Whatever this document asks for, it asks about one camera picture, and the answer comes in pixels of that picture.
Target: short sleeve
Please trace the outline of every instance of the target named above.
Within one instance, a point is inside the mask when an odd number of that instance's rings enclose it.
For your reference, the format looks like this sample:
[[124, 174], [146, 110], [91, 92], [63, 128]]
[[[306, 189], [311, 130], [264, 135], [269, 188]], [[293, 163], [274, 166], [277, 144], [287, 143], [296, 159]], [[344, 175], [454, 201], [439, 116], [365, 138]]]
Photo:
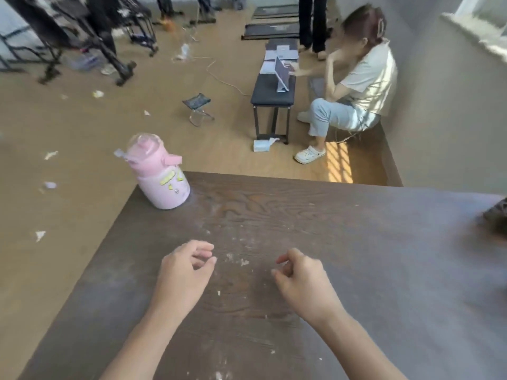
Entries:
[[377, 80], [382, 69], [372, 66], [369, 62], [361, 61], [345, 77], [340, 84], [354, 91], [363, 93], [366, 88]]

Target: dark brown table top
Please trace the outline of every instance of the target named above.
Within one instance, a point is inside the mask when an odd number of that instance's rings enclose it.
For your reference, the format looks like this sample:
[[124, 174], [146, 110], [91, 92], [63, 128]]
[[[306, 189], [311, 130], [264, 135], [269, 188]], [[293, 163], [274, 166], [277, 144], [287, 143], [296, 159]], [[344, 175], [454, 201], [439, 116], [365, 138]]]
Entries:
[[219, 260], [156, 379], [345, 378], [271, 280], [291, 246], [323, 261], [409, 379], [506, 379], [506, 244], [476, 225], [501, 197], [186, 175], [192, 194], [174, 210], [133, 192], [22, 380], [97, 379], [142, 317], [162, 257], [192, 238], [214, 243]]

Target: light blue jeans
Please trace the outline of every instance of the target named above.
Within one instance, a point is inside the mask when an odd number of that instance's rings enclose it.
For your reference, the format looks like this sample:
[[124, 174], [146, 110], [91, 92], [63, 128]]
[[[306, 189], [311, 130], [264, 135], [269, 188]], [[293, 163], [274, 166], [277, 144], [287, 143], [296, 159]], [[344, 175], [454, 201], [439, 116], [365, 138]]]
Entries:
[[329, 125], [350, 132], [360, 132], [368, 129], [380, 120], [380, 115], [368, 112], [350, 102], [330, 103], [324, 99], [315, 99], [310, 104], [311, 136], [325, 137]]

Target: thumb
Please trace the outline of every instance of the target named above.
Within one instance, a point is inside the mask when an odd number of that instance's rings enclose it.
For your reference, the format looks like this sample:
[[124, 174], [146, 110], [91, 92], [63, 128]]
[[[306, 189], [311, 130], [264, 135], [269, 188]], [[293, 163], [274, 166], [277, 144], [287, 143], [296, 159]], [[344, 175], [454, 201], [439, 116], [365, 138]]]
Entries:
[[272, 269], [271, 274], [275, 279], [276, 286], [280, 290], [282, 294], [285, 294], [288, 291], [290, 286], [290, 278], [288, 278], [285, 274], [277, 269]]
[[204, 265], [197, 270], [197, 274], [202, 277], [203, 280], [206, 280], [206, 283], [209, 281], [209, 278], [212, 276], [213, 271], [215, 269], [215, 264], [217, 263], [217, 257], [213, 256], [204, 263]]

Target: treadmill belt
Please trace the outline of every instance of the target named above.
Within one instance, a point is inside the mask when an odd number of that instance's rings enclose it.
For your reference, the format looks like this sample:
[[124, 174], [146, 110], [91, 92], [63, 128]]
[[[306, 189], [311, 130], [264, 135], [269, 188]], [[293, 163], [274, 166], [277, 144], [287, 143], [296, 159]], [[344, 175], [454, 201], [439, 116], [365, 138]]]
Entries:
[[299, 17], [299, 5], [258, 6], [252, 18]]
[[247, 24], [242, 40], [299, 38], [299, 23]]

